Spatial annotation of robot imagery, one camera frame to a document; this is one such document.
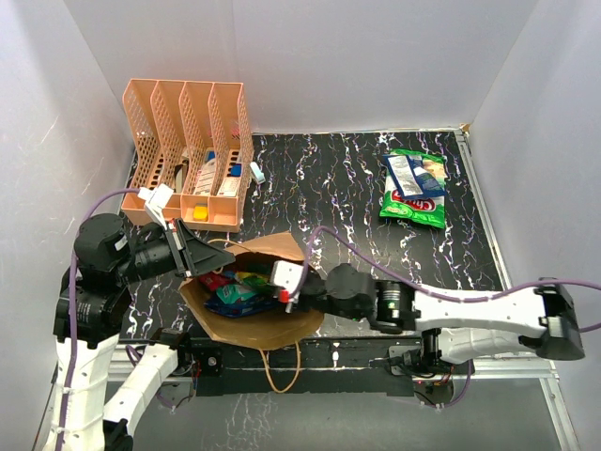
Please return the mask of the brown paper bag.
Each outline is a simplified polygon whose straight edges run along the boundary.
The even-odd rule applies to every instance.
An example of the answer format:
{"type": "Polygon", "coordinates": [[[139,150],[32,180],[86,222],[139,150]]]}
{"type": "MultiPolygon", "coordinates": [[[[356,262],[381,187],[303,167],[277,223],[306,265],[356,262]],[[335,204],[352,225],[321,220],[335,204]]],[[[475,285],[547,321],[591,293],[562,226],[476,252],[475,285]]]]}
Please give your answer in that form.
{"type": "Polygon", "coordinates": [[[304,254],[289,232],[242,243],[210,241],[221,242],[234,261],[186,279],[179,293],[209,338],[258,351],[270,389],[286,393],[301,373],[300,342],[319,329],[324,315],[315,309],[286,312],[293,288],[283,282],[272,286],[270,277],[278,263],[302,264],[304,254]],[[270,373],[270,353],[288,346],[295,348],[295,372],[290,383],[280,388],[270,373]]]}

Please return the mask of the green Chuba chips bag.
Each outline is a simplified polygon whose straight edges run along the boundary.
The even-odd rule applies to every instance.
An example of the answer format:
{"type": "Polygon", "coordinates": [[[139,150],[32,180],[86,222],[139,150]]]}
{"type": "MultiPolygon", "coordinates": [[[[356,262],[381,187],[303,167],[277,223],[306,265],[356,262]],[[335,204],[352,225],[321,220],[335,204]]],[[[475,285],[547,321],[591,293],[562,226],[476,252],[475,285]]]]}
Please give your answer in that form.
{"type": "MultiPolygon", "coordinates": [[[[393,149],[385,155],[400,152],[427,155],[433,157],[435,160],[441,161],[444,165],[444,161],[441,157],[404,148],[393,149]]],[[[411,222],[422,226],[432,226],[434,228],[443,229],[446,226],[445,195],[425,200],[398,200],[394,199],[391,194],[385,190],[384,185],[384,196],[379,216],[382,218],[410,220],[411,222]]]]}

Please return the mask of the blue snack packet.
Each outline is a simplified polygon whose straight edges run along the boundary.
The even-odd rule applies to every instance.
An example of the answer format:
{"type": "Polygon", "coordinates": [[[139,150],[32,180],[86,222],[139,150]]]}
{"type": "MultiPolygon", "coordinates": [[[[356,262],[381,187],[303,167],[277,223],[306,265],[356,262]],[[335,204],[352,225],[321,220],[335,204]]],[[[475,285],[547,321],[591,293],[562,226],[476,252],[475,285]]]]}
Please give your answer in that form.
{"type": "Polygon", "coordinates": [[[425,200],[446,194],[446,173],[441,161],[417,153],[394,153],[383,157],[385,190],[398,200],[425,200]]]}

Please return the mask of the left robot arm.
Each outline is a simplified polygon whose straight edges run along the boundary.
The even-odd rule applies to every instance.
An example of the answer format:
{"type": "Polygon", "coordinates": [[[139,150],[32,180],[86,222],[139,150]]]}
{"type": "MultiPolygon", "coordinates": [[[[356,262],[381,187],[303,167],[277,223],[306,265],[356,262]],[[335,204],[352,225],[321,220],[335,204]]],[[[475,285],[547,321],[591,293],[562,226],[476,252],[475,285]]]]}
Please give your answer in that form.
{"type": "Polygon", "coordinates": [[[47,450],[130,450],[152,398],[172,374],[197,364],[190,336],[161,328],[112,399],[105,391],[130,286],[169,272],[187,279],[234,262],[233,254],[198,239],[182,220],[128,236],[123,219],[84,219],[61,282],[54,317],[56,379],[47,450]]]}

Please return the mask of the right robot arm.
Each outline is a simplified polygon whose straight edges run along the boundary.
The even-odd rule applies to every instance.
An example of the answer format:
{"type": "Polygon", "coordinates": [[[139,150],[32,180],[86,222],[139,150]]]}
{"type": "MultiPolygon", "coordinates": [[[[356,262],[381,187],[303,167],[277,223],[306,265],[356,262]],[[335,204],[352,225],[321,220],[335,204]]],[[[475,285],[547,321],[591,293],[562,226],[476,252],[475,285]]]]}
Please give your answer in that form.
{"type": "Polygon", "coordinates": [[[321,278],[280,260],[270,281],[288,313],[316,310],[366,320],[383,334],[418,335],[420,347],[391,362],[414,375],[437,374],[508,352],[531,351],[552,361],[577,361],[585,355],[573,300],[551,280],[506,292],[445,290],[376,279],[348,264],[321,278]]]}

